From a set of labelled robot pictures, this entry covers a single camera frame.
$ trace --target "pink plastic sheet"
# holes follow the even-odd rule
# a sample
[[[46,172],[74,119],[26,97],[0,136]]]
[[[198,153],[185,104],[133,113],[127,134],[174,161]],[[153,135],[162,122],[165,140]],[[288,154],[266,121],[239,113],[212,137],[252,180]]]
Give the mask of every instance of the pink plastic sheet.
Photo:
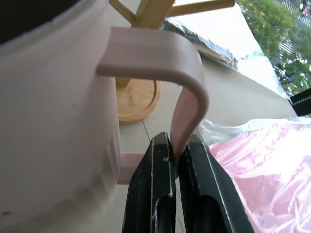
[[[311,233],[311,124],[261,120],[259,129],[241,132],[209,149],[232,178],[255,232]]]

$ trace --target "bent plastic strip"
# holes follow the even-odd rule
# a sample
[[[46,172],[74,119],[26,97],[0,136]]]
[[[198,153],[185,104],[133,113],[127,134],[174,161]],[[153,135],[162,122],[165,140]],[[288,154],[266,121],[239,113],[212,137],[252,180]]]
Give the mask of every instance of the bent plastic strip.
[[[171,144],[178,164],[189,137],[208,109],[202,62],[194,45],[176,33],[112,27],[97,73],[168,81],[184,87],[171,125]]]

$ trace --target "wooden leg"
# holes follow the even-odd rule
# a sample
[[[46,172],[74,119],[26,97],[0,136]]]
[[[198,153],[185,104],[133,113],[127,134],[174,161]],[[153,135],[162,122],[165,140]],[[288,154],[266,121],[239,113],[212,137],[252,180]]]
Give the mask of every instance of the wooden leg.
[[[136,12],[136,27],[159,29],[175,0],[141,0]]]
[[[124,6],[119,0],[109,0],[109,4],[115,8],[115,10],[119,12],[120,15],[122,15],[127,21],[129,21],[131,25],[135,24],[136,15],[126,6]]]
[[[130,78],[117,78],[116,79],[117,88],[126,87],[130,81],[131,81]]]
[[[194,14],[204,11],[212,11],[226,7],[233,7],[235,0],[211,0],[172,7],[167,17]]]

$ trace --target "tiled floor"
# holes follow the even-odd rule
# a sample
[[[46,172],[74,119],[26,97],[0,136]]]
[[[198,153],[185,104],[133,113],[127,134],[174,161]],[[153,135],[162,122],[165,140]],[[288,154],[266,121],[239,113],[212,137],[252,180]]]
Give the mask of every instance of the tiled floor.
[[[166,131],[169,133],[173,111],[181,87],[173,83],[164,83],[162,86],[161,102],[145,120],[132,125],[120,126],[121,150],[128,152],[145,152],[149,146],[150,138]],[[177,187],[177,215],[176,233],[184,233],[184,220],[182,214],[179,182]],[[102,220],[90,233],[118,233],[122,230],[123,215],[127,197],[127,185],[120,185],[117,195]]]

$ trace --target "black clamp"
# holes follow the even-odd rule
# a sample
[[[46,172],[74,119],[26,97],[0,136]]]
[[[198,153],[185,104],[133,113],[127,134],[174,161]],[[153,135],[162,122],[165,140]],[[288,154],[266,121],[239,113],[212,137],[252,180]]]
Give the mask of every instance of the black clamp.
[[[129,184],[123,233],[174,233],[176,186],[167,133],[155,136]],[[179,179],[186,233],[253,233],[228,174],[192,135]]]

